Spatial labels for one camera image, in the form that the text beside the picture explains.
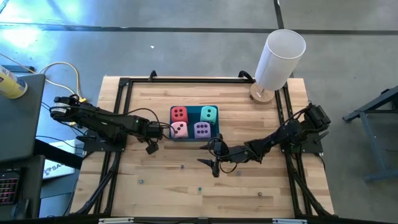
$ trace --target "floor stripe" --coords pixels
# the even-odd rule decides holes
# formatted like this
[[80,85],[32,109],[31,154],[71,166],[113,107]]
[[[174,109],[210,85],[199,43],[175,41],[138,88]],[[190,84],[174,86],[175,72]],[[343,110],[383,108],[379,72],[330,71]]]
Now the floor stripe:
[[[278,24],[283,28],[282,18]],[[191,33],[236,33],[269,34],[277,29],[258,28],[184,28],[184,27],[100,27],[51,24],[0,24],[0,29],[21,29],[35,27],[44,31],[83,31],[83,32],[191,32]],[[398,30],[313,30],[292,29],[302,35],[398,35]]]

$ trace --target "wooden tabletop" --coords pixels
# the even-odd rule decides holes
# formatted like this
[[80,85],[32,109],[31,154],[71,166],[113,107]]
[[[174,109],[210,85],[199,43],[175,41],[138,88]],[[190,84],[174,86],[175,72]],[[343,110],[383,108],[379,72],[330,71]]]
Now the wooden tabletop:
[[[113,111],[120,77],[104,77],[98,106]],[[293,111],[308,105],[304,81],[288,80]],[[160,121],[169,122],[170,107],[175,105],[216,105],[220,113],[220,132],[229,146],[264,138],[279,126],[275,99],[268,105],[256,105],[249,98],[250,84],[208,83],[135,83],[130,110],[150,108]],[[124,107],[123,92],[120,113]],[[136,115],[155,120],[147,111]],[[214,178],[211,169],[197,159],[213,159],[200,142],[162,140],[159,150],[146,153],[146,144],[129,136],[122,154],[114,195],[112,216],[131,217],[293,217],[292,199],[284,155],[279,146],[266,154],[262,164],[238,164],[230,173]],[[97,187],[103,152],[84,160],[71,211],[77,211]],[[322,162],[311,154],[303,155],[307,184],[318,201],[333,213]],[[233,164],[223,163],[230,170]],[[300,208],[304,212],[301,190]],[[105,189],[102,209],[108,194]]]

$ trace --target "lamp shade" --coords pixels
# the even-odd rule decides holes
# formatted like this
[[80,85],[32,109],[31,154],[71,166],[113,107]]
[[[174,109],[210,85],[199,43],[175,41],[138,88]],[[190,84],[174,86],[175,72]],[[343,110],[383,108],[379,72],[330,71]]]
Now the lamp shade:
[[280,29],[268,35],[255,78],[265,90],[282,88],[305,52],[304,38],[291,30]]

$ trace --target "yellow can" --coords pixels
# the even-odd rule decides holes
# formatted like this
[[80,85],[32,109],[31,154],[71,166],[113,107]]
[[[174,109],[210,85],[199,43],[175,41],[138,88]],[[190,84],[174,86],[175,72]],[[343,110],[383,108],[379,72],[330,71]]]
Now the yellow can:
[[24,80],[0,65],[0,94],[9,99],[21,97],[27,90]]

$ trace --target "purple dice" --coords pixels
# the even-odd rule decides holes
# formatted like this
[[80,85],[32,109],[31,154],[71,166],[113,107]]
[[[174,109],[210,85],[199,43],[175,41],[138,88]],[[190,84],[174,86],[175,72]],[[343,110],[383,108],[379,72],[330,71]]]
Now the purple dice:
[[207,122],[197,122],[195,124],[195,138],[210,138],[210,124]]

